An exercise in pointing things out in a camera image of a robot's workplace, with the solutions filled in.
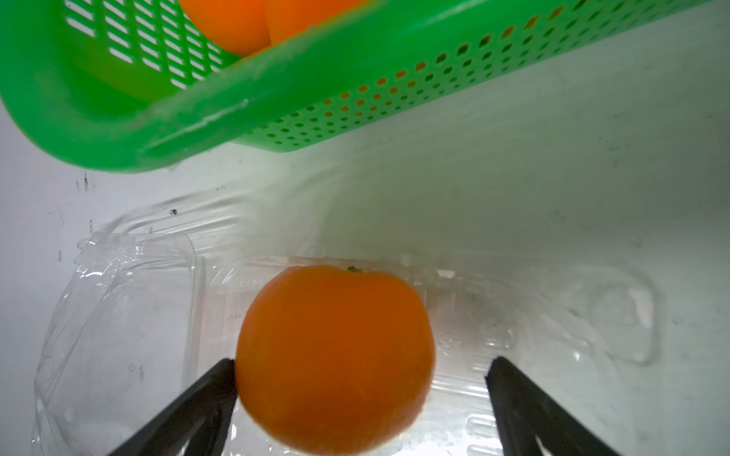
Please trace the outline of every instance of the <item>orange fruit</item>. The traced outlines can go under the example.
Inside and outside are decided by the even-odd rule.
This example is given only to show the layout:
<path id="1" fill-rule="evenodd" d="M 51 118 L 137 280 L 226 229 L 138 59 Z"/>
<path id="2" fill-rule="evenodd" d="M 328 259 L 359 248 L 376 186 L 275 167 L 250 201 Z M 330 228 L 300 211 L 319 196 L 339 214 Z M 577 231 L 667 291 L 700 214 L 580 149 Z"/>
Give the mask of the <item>orange fruit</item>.
<path id="1" fill-rule="evenodd" d="M 429 317 L 406 282 L 330 266 L 295 266 L 266 284 L 235 362 L 250 416 L 319 455 L 362 452 L 411 425 L 433 368 Z"/>
<path id="2" fill-rule="evenodd" d="M 273 44 L 278 44 L 365 0 L 266 0 L 266 21 Z"/>
<path id="3" fill-rule="evenodd" d="M 180 6 L 206 38 L 231 54 L 269 45 L 264 0 L 180 0 Z"/>

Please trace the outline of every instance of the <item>white surface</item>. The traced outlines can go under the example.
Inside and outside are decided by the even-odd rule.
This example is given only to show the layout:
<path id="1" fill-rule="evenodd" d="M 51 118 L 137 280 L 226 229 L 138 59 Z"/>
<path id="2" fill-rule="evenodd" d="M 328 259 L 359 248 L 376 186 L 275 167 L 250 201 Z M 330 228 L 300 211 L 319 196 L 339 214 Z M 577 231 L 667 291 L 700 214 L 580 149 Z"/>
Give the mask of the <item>white surface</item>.
<path id="1" fill-rule="evenodd" d="M 230 144 L 135 176 L 59 163 L 2 112 L 0 454 L 29 453 L 34 372 L 76 242 L 232 179 L 270 194 L 262 230 L 644 271 L 667 307 L 650 385 L 664 407 L 638 406 L 663 416 L 669 454 L 730 454 L 727 23 L 730 2 L 717 0 L 308 150 Z M 288 204 L 302 179 L 307 198 Z"/>

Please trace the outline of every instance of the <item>green plastic basket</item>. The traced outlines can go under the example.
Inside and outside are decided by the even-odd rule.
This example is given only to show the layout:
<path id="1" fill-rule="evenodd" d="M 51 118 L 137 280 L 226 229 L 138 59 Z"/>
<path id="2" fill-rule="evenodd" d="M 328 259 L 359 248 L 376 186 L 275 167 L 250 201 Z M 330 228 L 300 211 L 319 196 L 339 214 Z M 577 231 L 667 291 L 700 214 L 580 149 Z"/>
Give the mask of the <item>green plastic basket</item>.
<path id="1" fill-rule="evenodd" d="M 5 0 L 0 93 L 51 155 L 144 171 L 296 150 L 702 2 L 376 0 L 239 60 L 175 0 Z"/>

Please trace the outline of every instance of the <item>clear plastic container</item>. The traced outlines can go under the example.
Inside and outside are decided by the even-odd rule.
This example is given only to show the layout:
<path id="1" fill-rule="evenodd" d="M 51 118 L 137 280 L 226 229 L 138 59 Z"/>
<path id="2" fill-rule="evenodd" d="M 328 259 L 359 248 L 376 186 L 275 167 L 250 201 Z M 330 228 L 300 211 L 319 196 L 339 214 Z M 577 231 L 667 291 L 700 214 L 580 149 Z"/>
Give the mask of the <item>clear plastic container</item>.
<path id="1" fill-rule="evenodd" d="M 185 216 L 173 218 L 170 204 L 143 209 L 81 244 L 36 376 L 36 456 L 113 450 L 234 355 L 247 307 L 272 277 L 322 263 L 401 277 L 434 330 L 436 372 L 423 412 L 369 454 L 500 455 L 484 383 L 498 355 L 622 455 L 661 453 L 661 439 L 651 437 L 658 423 L 632 407 L 636 386 L 651 384 L 660 334 L 656 294 L 640 275 L 479 252 L 384 256 L 372 247 L 240 236 L 236 201 L 219 192 L 176 200 Z M 228 437 L 226 455 L 297 454 L 240 405 Z"/>

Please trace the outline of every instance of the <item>stain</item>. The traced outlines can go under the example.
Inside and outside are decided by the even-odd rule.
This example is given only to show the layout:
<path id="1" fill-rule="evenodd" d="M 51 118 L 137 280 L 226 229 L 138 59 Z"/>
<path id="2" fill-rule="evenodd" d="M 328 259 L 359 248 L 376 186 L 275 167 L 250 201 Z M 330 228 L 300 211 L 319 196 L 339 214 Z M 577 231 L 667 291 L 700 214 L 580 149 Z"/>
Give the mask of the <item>stain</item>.
<path id="1" fill-rule="evenodd" d="M 564 222 L 565 220 L 567 220 L 567 217 L 564 214 L 562 214 L 560 211 L 554 211 L 553 216 L 561 222 Z"/>

